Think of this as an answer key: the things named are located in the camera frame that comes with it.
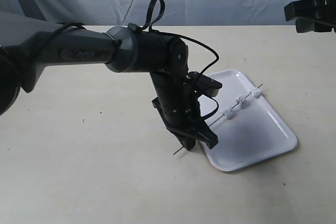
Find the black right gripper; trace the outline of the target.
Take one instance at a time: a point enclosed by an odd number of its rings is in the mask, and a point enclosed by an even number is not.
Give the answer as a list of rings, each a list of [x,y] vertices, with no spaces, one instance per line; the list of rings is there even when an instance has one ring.
[[[299,34],[335,32],[335,0],[293,1],[284,7],[284,12],[287,22],[297,19],[296,32]]]

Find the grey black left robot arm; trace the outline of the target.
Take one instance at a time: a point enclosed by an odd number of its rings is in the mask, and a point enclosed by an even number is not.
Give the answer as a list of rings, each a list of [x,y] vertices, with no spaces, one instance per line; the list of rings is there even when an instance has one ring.
[[[135,24],[98,33],[77,23],[55,30],[23,27],[6,37],[10,43],[1,47],[2,113],[20,90],[34,89],[46,67],[102,63],[116,73],[149,73],[156,91],[153,107],[184,149],[191,150],[196,141],[208,148],[217,145],[217,135],[206,124],[213,112],[201,114],[199,97],[214,99],[222,84],[189,71],[189,37]]]

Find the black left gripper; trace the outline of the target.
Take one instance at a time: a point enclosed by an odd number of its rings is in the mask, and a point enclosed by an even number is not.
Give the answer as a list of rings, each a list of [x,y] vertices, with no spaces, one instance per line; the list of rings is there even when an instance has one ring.
[[[159,114],[169,131],[195,130],[196,137],[191,133],[174,134],[187,151],[194,148],[196,139],[205,143],[208,148],[214,148],[218,144],[218,137],[205,122],[200,121],[191,79],[187,76],[187,70],[160,70],[150,73],[160,104]]]

